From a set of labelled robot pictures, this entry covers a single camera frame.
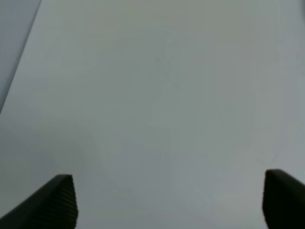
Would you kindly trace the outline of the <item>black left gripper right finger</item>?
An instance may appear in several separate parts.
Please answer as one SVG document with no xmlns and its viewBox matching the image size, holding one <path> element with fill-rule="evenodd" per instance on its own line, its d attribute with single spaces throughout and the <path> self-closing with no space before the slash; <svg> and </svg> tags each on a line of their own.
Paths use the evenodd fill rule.
<svg viewBox="0 0 305 229">
<path fill-rule="evenodd" d="M 283 170 L 267 170 L 262 210 L 269 229 L 303 229 L 305 185 Z"/>
</svg>

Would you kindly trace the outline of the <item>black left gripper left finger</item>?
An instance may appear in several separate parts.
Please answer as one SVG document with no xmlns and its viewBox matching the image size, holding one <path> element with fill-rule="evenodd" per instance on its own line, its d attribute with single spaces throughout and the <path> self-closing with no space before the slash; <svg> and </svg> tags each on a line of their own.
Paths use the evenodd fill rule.
<svg viewBox="0 0 305 229">
<path fill-rule="evenodd" d="M 78 207 L 72 175 L 53 177 L 0 218 L 2 229 L 74 229 Z"/>
</svg>

